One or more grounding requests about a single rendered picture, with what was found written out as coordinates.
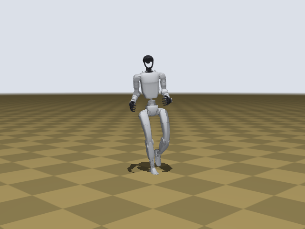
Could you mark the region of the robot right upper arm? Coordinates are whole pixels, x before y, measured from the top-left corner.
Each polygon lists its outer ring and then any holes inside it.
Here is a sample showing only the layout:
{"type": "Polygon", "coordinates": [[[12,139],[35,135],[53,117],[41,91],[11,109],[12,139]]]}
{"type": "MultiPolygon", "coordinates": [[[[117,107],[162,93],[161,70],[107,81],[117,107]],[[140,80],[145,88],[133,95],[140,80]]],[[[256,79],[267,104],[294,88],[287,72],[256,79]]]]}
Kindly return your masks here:
{"type": "Polygon", "coordinates": [[[134,87],[134,93],[133,95],[136,95],[137,97],[139,97],[141,95],[141,93],[139,92],[139,87],[140,87],[140,81],[141,79],[141,74],[135,74],[133,77],[133,87],[134,87]]]}

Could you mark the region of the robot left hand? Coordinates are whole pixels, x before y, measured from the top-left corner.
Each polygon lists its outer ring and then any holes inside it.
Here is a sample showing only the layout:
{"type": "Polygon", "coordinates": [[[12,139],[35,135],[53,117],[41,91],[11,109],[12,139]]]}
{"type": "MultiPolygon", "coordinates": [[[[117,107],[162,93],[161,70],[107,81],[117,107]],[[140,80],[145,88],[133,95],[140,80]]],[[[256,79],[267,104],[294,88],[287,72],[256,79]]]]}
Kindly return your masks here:
{"type": "MultiPolygon", "coordinates": [[[[166,100],[162,101],[162,102],[165,102],[165,103],[163,103],[163,104],[169,105],[169,104],[172,102],[171,98],[169,98],[169,97],[166,96],[166,95],[164,95],[164,97],[166,97],[166,98],[162,98],[162,99],[166,99],[166,100]]],[[[163,105],[163,106],[165,106],[165,105],[163,105]]]]}

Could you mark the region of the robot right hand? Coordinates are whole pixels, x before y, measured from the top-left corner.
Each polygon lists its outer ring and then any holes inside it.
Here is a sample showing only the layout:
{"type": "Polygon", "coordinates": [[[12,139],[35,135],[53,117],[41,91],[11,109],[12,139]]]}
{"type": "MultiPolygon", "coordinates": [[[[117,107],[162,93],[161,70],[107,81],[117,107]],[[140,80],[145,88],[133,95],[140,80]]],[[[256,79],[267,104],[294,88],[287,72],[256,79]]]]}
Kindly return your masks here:
{"type": "Polygon", "coordinates": [[[134,106],[136,106],[136,105],[134,105],[134,101],[131,101],[131,102],[129,103],[129,106],[130,106],[130,110],[131,110],[132,112],[135,112],[135,111],[133,111],[133,110],[135,110],[135,109],[133,109],[133,108],[135,108],[134,106]]]}

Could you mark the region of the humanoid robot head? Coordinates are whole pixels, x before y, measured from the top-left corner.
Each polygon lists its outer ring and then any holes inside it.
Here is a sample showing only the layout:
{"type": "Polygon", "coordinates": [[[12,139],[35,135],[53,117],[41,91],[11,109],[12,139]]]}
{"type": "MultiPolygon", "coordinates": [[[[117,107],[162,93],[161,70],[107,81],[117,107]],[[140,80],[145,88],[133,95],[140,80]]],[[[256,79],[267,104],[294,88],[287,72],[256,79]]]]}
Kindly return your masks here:
{"type": "Polygon", "coordinates": [[[146,67],[146,71],[147,71],[146,73],[152,73],[153,71],[151,71],[152,70],[151,68],[153,67],[153,57],[150,55],[146,55],[143,58],[143,62],[146,67]],[[152,66],[148,68],[145,63],[150,63],[150,62],[152,62],[152,66]]]}

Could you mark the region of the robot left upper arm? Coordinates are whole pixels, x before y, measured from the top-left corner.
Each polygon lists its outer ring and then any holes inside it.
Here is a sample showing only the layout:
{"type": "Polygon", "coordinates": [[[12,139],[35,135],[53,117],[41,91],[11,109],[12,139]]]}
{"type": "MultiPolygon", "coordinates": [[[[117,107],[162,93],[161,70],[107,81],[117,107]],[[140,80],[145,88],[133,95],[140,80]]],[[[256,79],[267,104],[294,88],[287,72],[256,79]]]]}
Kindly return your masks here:
{"type": "Polygon", "coordinates": [[[167,93],[167,89],[166,89],[166,76],[164,73],[158,73],[159,74],[159,79],[160,80],[160,84],[161,84],[161,95],[164,95],[165,93],[167,93]]]}

